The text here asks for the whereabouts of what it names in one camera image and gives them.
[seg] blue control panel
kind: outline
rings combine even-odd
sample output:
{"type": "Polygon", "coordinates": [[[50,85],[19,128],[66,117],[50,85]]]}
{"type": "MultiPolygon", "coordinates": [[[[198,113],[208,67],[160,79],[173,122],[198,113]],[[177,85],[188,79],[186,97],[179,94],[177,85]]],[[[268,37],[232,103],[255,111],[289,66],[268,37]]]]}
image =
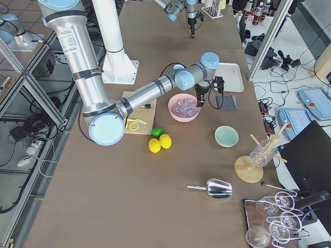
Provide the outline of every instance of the blue control panel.
{"type": "Polygon", "coordinates": [[[280,108],[278,116],[282,126],[288,123],[285,133],[290,140],[294,139],[306,126],[308,126],[314,117],[306,108],[280,108]]]}
{"type": "Polygon", "coordinates": [[[317,119],[331,120],[331,96],[324,88],[299,89],[298,95],[317,119]]]}

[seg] wooden stick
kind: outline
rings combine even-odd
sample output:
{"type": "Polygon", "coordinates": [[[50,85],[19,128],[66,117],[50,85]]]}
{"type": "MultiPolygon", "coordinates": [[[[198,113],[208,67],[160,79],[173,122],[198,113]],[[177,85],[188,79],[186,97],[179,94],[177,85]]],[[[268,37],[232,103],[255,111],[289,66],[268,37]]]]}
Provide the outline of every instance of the wooden stick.
{"type": "MultiPolygon", "coordinates": [[[[257,138],[255,138],[255,136],[253,134],[250,135],[251,138],[255,141],[255,143],[258,145],[260,142],[257,140],[257,138]]],[[[282,157],[280,156],[277,156],[277,155],[274,155],[274,157],[276,159],[279,159],[280,161],[284,162],[284,163],[287,163],[288,161],[286,159],[283,159],[282,157]]]]}
{"type": "Polygon", "coordinates": [[[284,129],[286,128],[286,126],[288,125],[288,123],[285,123],[281,129],[279,130],[279,132],[277,133],[277,135],[280,135],[282,133],[282,131],[284,131],[284,129]]]}

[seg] robotic arm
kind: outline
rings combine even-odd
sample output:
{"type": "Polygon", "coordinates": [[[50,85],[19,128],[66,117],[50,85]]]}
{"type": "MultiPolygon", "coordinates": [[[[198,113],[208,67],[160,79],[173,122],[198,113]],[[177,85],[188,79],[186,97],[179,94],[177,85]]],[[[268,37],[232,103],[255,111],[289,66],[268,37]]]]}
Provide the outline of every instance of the robotic arm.
{"type": "Polygon", "coordinates": [[[15,40],[22,49],[32,47],[32,36],[22,27],[18,17],[14,14],[5,14],[0,17],[0,37],[9,44],[15,40]]]}
{"type": "Polygon", "coordinates": [[[159,6],[168,16],[169,20],[175,22],[179,14],[187,9],[187,23],[190,26],[191,30],[191,39],[195,38],[195,25],[197,23],[197,19],[200,18],[201,22],[203,22],[203,14],[198,13],[197,11],[197,0],[178,0],[175,6],[172,6],[165,0],[152,0],[157,6],[159,6]]]}
{"type": "Polygon", "coordinates": [[[123,119],[134,110],[164,95],[174,87],[192,88],[203,80],[213,80],[219,58],[202,55],[201,62],[184,69],[173,69],[164,76],[113,101],[108,98],[101,71],[85,27],[84,7],[79,0],[57,3],[38,0],[47,26],[55,30],[67,58],[72,77],[84,103],[82,111],[91,139],[99,145],[113,145],[124,135],[123,119]]]}

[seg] white pillar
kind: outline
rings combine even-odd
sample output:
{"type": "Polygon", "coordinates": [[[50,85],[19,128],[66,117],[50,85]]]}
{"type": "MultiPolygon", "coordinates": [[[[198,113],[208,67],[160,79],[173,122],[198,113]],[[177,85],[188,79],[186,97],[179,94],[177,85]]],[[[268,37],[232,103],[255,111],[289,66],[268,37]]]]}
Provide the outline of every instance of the white pillar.
{"type": "Polygon", "coordinates": [[[115,0],[93,0],[102,39],[106,48],[102,79],[105,83],[133,85],[139,62],[125,54],[115,0]]]}

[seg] pink bowl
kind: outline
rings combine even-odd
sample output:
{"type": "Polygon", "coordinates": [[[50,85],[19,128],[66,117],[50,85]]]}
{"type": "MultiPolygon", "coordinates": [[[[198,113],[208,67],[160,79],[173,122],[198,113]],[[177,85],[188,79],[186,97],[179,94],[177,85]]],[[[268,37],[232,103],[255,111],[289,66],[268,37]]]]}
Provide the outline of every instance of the pink bowl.
{"type": "Polygon", "coordinates": [[[189,118],[181,118],[181,117],[178,117],[178,116],[176,116],[175,114],[173,114],[173,113],[171,112],[171,109],[172,109],[173,105],[175,105],[175,104],[178,102],[179,99],[188,99],[188,98],[193,99],[194,102],[197,103],[197,99],[196,99],[195,96],[192,96],[192,95],[189,95],[189,94],[185,94],[185,93],[183,93],[183,94],[178,94],[178,95],[174,95],[174,96],[169,100],[169,102],[168,102],[168,109],[169,109],[170,115],[171,115],[175,120],[180,121],[180,122],[189,122],[189,121],[194,120],[194,119],[198,116],[198,114],[200,113],[200,108],[199,108],[199,111],[198,111],[198,113],[197,113],[196,115],[194,115],[194,116],[192,116],[192,117],[189,117],[189,118]]]}

